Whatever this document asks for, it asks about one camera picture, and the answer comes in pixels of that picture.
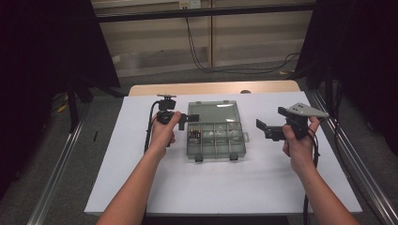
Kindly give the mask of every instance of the clear plastic box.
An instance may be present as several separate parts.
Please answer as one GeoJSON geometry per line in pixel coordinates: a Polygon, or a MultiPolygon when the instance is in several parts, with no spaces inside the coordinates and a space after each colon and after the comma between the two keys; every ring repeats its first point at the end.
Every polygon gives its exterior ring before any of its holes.
{"type": "Polygon", "coordinates": [[[246,154],[237,103],[225,101],[190,102],[188,114],[199,114],[199,122],[188,123],[187,156],[204,159],[238,160],[246,154]]]}

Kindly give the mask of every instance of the white sheet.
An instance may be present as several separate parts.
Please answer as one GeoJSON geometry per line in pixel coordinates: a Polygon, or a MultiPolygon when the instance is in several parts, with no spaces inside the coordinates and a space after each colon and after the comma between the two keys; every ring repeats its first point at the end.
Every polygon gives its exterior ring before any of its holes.
{"type": "MultiPolygon", "coordinates": [[[[123,185],[144,152],[149,109],[159,97],[125,97],[112,139],[99,170],[85,212],[100,214],[123,185]]],[[[187,159],[186,130],[175,128],[176,143],[162,160],[149,197],[153,215],[275,215],[302,213],[304,190],[282,152],[283,142],[265,139],[255,126],[260,119],[270,126],[285,123],[277,108],[302,102],[304,93],[244,95],[186,95],[175,98],[176,111],[186,113],[193,101],[236,100],[244,132],[249,133],[247,153],[238,162],[187,159]]],[[[360,205],[334,156],[324,132],[319,140],[318,170],[350,212],[360,205]]]]}

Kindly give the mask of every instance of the wall outlet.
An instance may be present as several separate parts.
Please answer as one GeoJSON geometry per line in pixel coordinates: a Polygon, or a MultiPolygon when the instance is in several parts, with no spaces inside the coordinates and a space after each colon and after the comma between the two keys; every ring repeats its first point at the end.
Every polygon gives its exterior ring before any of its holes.
{"type": "Polygon", "coordinates": [[[201,8],[200,0],[191,0],[191,8],[201,8]]]}
{"type": "Polygon", "coordinates": [[[179,9],[201,8],[201,0],[179,1],[179,9]]]}
{"type": "Polygon", "coordinates": [[[179,9],[188,9],[191,8],[190,1],[179,1],[179,9]]]}

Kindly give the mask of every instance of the metal rail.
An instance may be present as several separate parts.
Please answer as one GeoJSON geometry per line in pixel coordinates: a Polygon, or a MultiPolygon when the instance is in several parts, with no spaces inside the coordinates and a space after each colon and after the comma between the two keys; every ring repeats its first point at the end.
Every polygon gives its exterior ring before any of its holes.
{"type": "Polygon", "coordinates": [[[101,14],[91,18],[68,18],[69,22],[76,23],[113,23],[126,21],[144,21],[158,19],[173,19],[187,17],[204,17],[204,16],[222,16],[222,15],[238,15],[253,13],[270,13],[270,12],[290,12],[290,11],[308,11],[321,7],[348,5],[349,1],[335,0],[325,3],[301,3],[301,4],[284,4],[284,5],[268,5],[258,7],[210,7],[196,8],[185,10],[166,10],[155,12],[141,13],[124,13],[124,14],[101,14]]]}
{"type": "MultiPolygon", "coordinates": [[[[317,106],[319,107],[320,110],[326,112],[326,102],[325,100],[320,96],[320,94],[313,94],[313,98],[317,106]]],[[[336,130],[335,127],[335,120],[329,118],[328,120],[328,125],[330,129],[333,131],[333,133],[336,130]]],[[[365,164],[363,161],[360,159],[360,156],[358,155],[357,151],[355,150],[354,146],[351,144],[351,142],[348,140],[347,136],[343,132],[343,130],[340,127],[337,127],[337,140],[339,144],[342,146],[342,149],[349,159],[351,165],[353,166],[355,172],[357,173],[358,177],[360,178],[360,181],[362,184],[365,186],[367,192],[369,193],[370,197],[372,198],[373,202],[375,203],[379,213],[381,216],[384,218],[384,221],[386,224],[398,224],[398,217],[397,213],[390,203],[390,200],[380,187],[380,185],[376,182],[376,180],[373,178],[373,176],[369,173],[368,169],[366,168],[365,164]]]]}
{"type": "Polygon", "coordinates": [[[55,192],[58,188],[59,181],[61,180],[62,174],[64,173],[65,167],[67,166],[68,159],[70,154],[73,151],[74,145],[79,138],[80,131],[82,130],[83,123],[85,118],[88,115],[90,104],[85,104],[83,106],[82,111],[82,119],[79,121],[79,124],[76,126],[74,131],[69,134],[67,142],[62,150],[61,156],[59,157],[53,173],[48,181],[46,188],[36,204],[36,207],[29,218],[27,224],[28,225],[41,225],[44,222],[45,217],[47,216],[47,212],[50,208],[50,205],[53,201],[55,192]]]}

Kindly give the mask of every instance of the person's left hand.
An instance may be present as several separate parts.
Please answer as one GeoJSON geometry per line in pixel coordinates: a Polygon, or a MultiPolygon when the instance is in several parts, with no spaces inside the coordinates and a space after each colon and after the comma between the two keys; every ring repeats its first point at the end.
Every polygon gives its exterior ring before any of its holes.
{"type": "Polygon", "coordinates": [[[170,122],[167,125],[163,125],[158,122],[154,117],[152,137],[149,144],[148,151],[156,152],[161,158],[166,154],[166,146],[169,143],[174,143],[176,141],[173,128],[179,121],[181,117],[181,112],[175,112],[170,122]]]}

